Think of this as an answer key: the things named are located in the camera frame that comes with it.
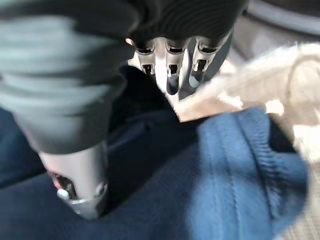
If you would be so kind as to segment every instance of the blue fabric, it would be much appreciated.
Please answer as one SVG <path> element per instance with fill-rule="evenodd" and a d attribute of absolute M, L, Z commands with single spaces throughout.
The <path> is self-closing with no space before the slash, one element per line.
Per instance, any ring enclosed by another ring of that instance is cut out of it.
<path fill-rule="evenodd" d="M 258 108 L 183 124 L 161 111 L 128 121 L 110 136 L 108 208 L 96 221 L 57 198 L 12 117 L 1 111 L 0 122 L 2 240 L 271 240 L 305 204 L 307 168 L 271 149 Z"/>

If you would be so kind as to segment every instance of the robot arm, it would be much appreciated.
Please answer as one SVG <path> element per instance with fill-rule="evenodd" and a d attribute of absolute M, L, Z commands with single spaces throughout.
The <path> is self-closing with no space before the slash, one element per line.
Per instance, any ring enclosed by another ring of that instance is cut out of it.
<path fill-rule="evenodd" d="M 112 101 L 133 56 L 155 75 L 153 39 L 167 38 L 167 90 L 189 39 L 191 76 L 201 83 L 245 0 L 6 0 L 0 3 L 0 106 L 39 153 L 57 195 L 87 219 L 105 207 L 106 137 Z"/>

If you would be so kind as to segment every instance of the prosthetic hand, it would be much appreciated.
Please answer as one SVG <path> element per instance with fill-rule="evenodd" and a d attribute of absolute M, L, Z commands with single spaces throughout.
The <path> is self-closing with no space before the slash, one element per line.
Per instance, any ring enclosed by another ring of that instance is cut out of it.
<path fill-rule="evenodd" d="M 188 83 L 197 88 L 245 2 L 0 2 L 0 106 L 13 113 L 58 197 L 77 214 L 96 219 L 106 206 L 108 122 L 126 86 L 119 67 L 136 51 L 141 69 L 155 78 L 153 40 L 165 37 L 167 91 L 174 95 L 184 51 L 196 37 Z"/>

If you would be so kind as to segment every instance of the beige cloth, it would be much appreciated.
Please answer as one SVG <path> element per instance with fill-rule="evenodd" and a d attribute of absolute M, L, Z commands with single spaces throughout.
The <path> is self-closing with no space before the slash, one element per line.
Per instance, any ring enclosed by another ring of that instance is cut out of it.
<path fill-rule="evenodd" d="M 261 105 L 310 165 L 308 206 L 284 239 L 320 240 L 320 44 L 267 52 L 232 75 L 215 77 L 174 110 L 185 122 Z"/>

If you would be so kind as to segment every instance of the dark gray sleeve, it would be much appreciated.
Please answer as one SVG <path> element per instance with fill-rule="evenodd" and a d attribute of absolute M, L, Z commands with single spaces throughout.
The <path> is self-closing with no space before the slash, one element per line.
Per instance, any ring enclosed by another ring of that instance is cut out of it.
<path fill-rule="evenodd" d="M 0 107 L 37 152 L 68 154 L 108 132 L 140 14 L 125 1 L 1 0 Z"/>

